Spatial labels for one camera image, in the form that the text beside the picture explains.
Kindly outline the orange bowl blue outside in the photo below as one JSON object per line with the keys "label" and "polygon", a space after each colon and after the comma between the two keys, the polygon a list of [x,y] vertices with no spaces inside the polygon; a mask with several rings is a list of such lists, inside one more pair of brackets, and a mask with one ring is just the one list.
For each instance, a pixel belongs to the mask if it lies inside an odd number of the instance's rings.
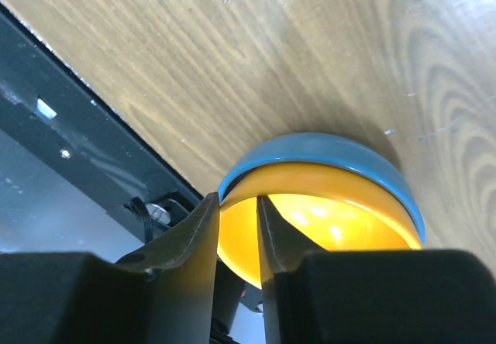
{"label": "orange bowl blue outside", "polygon": [[414,217],[372,180],[317,163],[258,167],[222,200],[217,253],[235,274],[260,287],[257,197],[328,251],[421,249]]}

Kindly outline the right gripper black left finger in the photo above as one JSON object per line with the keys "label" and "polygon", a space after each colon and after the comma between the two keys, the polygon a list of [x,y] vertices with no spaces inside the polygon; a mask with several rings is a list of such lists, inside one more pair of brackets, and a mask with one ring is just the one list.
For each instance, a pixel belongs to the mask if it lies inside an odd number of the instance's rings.
{"label": "right gripper black left finger", "polygon": [[1,256],[3,343],[207,343],[219,197],[110,263],[92,253]]}

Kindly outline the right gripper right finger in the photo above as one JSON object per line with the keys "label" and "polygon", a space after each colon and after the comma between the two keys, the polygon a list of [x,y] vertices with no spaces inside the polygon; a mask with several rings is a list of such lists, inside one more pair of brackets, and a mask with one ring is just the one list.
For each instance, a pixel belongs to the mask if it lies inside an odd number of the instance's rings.
{"label": "right gripper right finger", "polygon": [[269,343],[493,343],[495,279],[459,249],[324,250],[257,199]]}

